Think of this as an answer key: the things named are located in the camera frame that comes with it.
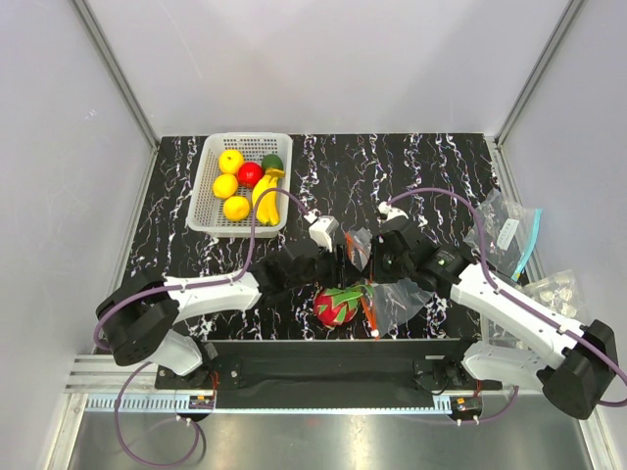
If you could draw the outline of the pink dragon fruit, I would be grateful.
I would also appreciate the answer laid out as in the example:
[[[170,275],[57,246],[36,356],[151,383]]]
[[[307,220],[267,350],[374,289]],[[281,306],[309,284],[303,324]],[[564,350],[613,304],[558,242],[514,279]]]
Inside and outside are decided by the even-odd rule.
[[[376,319],[371,306],[371,285],[357,284],[348,288],[325,288],[313,299],[313,314],[323,326],[334,329],[349,323],[361,309],[372,327]]]

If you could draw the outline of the clear bag with orange zipper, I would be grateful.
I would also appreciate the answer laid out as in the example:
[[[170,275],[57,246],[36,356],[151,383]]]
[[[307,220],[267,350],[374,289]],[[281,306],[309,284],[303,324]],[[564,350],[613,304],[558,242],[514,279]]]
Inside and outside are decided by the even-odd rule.
[[[362,291],[362,308],[369,323],[371,336],[379,338],[397,330],[423,309],[434,296],[409,279],[380,284],[370,279],[371,233],[361,228],[345,233],[348,257],[360,274],[357,282]]]

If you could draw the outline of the white plastic perforated basket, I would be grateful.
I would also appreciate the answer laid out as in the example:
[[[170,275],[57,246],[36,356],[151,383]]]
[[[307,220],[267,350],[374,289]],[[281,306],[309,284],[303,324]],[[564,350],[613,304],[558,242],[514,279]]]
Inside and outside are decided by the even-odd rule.
[[[205,232],[216,238],[248,238],[252,233],[257,238],[273,238],[285,227],[290,200],[287,196],[276,196],[277,211],[280,216],[275,226],[261,225],[254,217],[241,221],[230,221],[223,214],[223,200],[214,195],[213,183],[220,175],[218,159],[226,150],[239,151],[244,160],[260,164],[264,156],[274,154],[283,163],[285,176],[278,186],[290,189],[292,174],[293,139],[284,133],[273,132],[225,132],[207,137],[202,148],[197,167],[191,202],[186,217],[187,226],[198,232]]]

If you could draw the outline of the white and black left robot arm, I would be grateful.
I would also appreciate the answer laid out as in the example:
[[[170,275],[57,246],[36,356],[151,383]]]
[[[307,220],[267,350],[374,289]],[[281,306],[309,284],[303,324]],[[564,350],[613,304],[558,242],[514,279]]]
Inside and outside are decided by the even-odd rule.
[[[143,272],[98,305],[95,336],[117,365],[152,362],[199,388],[211,378],[214,356],[199,341],[177,333],[175,324],[209,313],[272,306],[312,284],[348,288],[360,278],[362,271],[344,246],[327,250],[311,240],[289,243],[244,272],[187,279]]]

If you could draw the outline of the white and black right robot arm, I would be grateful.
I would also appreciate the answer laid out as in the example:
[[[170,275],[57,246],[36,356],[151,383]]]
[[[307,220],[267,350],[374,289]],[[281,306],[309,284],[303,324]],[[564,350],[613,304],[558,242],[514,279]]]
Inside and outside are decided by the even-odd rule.
[[[536,390],[557,409],[588,419],[617,375],[613,330],[585,325],[535,302],[485,268],[468,249],[439,246],[403,221],[371,240],[370,274],[379,284],[408,279],[468,307],[521,340],[525,351],[472,344],[445,363],[457,388],[498,381]]]

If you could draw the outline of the clear bag with blue zipper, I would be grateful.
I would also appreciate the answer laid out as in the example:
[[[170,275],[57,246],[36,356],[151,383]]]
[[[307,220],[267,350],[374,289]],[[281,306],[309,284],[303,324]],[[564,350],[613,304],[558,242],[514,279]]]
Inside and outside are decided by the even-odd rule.
[[[497,189],[476,210],[484,228],[487,262],[516,283],[533,254],[543,211],[524,208]]]

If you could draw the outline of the yellow orange fruit top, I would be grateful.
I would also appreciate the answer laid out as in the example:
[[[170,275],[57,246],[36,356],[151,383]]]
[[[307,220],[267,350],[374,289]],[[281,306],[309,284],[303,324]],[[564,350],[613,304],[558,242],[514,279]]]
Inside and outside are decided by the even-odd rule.
[[[223,151],[218,158],[218,167],[221,173],[236,175],[245,159],[241,152],[235,149]]]

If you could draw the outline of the clear bag of round items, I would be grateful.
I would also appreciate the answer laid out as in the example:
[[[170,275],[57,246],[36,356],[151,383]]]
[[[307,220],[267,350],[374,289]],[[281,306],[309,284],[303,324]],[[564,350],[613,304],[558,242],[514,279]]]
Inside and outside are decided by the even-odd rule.
[[[565,317],[581,319],[586,313],[582,290],[570,269],[518,287],[517,290]]]

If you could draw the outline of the black marble pattern mat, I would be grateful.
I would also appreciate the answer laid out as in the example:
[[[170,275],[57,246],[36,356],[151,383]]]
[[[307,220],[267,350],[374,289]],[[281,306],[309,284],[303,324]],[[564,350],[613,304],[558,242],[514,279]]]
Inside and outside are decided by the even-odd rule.
[[[306,228],[296,208],[280,234],[249,242],[190,229],[186,215],[205,140],[162,140],[123,274],[153,269],[174,277],[232,271],[246,256],[261,259]],[[474,133],[297,134],[291,192],[309,209],[334,216],[343,230],[378,227],[377,206],[394,196],[438,243],[460,243],[472,226],[468,206],[499,184],[488,144]],[[357,340],[370,335],[363,315],[328,329],[314,316],[315,287],[295,290],[277,305],[225,311],[179,323],[177,330],[211,340]]]

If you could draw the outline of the yellow banana bunch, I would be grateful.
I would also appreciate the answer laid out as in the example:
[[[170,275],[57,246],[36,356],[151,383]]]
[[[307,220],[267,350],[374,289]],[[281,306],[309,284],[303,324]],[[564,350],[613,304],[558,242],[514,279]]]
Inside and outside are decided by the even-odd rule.
[[[276,188],[284,175],[285,172],[281,169],[269,168],[253,189],[252,203],[257,206],[256,220],[260,224],[275,226],[280,221],[276,192],[269,192],[263,197],[262,193],[268,188]]]

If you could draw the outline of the small yellow fruit middle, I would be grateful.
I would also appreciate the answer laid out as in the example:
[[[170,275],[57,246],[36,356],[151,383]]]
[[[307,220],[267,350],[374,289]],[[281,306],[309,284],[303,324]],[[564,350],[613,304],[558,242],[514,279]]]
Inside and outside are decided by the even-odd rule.
[[[244,196],[231,196],[224,201],[222,212],[229,221],[241,221],[251,212],[251,204]]]

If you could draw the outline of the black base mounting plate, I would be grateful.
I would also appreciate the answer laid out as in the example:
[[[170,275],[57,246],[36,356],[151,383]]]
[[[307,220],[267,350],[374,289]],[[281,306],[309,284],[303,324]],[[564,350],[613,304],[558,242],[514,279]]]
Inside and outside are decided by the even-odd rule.
[[[179,377],[161,366],[160,390],[217,393],[220,410],[418,408],[445,394],[501,389],[463,371],[471,346],[447,340],[213,341],[215,358]]]

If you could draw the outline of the green avocado fruit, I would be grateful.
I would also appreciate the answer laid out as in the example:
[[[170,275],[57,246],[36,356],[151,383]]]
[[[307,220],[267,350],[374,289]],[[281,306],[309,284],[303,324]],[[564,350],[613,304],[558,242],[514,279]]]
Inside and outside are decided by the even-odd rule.
[[[262,169],[268,171],[269,169],[284,169],[283,160],[276,154],[267,154],[262,159]]]

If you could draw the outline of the red apple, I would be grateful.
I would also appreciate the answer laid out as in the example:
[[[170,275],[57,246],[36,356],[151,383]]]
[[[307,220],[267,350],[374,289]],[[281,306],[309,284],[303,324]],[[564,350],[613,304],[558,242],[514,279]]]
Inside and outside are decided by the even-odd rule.
[[[255,162],[244,162],[237,171],[239,184],[248,189],[253,189],[263,176],[263,168]]]

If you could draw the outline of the yellow lemon fruit lower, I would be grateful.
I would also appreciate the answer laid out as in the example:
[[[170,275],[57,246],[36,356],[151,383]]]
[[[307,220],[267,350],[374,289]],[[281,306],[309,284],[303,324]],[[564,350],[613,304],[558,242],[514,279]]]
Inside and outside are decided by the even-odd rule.
[[[236,194],[239,188],[237,177],[231,173],[223,173],[213,183],[213,193],[216,198],[226,200]]]

